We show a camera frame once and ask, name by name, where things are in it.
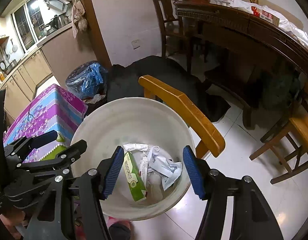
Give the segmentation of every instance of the person's hand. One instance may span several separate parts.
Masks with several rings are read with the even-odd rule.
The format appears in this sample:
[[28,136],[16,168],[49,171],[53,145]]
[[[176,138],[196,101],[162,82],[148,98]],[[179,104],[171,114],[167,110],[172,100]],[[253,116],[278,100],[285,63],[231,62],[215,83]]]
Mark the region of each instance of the person's hand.
[[25,213],[15,207],[10,208],[7,212],[0,215],[1,221],[15,239],[21,238],[21,234],[17,231],[15,226],[23,222],[24,218]]

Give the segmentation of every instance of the purple floral pattern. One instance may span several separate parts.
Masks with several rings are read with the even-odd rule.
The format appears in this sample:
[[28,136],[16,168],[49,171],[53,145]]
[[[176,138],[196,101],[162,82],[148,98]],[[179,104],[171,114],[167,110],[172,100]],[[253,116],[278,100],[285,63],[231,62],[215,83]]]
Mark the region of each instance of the purple floral pattern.
[[[4,146],[22,136],[38,136],[56,130],[64,135],[68,147],[86,110],[87,106],[75,95],[56,84],[51,85],[16,118],[4,137]],[[38,161],[54,147],[57,141],[33,149],[25,162]]]

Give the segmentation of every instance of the trash in bucket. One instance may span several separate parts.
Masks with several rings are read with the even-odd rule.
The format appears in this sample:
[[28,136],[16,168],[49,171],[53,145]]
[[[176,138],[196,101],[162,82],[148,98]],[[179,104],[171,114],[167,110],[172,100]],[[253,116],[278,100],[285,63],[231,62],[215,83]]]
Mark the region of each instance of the trash in bucket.
[[172,157],[159,146],[129,143],[123,148],[123,166],[134,201],[147,199],[148,204],[161,201],[164,191],[181,175],[182,163],[173,162]]

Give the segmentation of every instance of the white bucket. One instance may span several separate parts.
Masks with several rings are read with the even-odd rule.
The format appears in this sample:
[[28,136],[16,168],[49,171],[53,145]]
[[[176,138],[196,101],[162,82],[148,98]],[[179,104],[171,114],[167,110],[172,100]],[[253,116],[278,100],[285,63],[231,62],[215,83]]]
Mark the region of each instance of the white bucket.
[[[84,119],[75,132],[72,144],[83,139],[87,150],[72,164],[74,176],[96,168],[101,160],[110,158],[118,145],[145,143],[158,145],[173,161],[183,163],[183,148],[195,146],[183,119],[168,106],[148,98],[122,98],[107,103]],[[156,204],[134,202],[123,168],[113,193],[101,201],[104,214],[125,220],[144,220],[172,208],[186,193],[190,179],[183,163],[181,176],[169,190],[169,195]]]

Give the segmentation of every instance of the toothpaste box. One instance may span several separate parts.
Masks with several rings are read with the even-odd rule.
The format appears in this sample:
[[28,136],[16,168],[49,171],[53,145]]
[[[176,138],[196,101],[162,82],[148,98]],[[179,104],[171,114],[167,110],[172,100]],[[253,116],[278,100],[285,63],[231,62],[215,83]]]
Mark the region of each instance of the toothpaste box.
[[142,201],[146,199],[146,188],[143,184],[141,177],[138,174],[138,169],[133,155],[130,152],[126,152],[124,155],[123,163],[125,175],[127,178],[130,193],[134,201]]

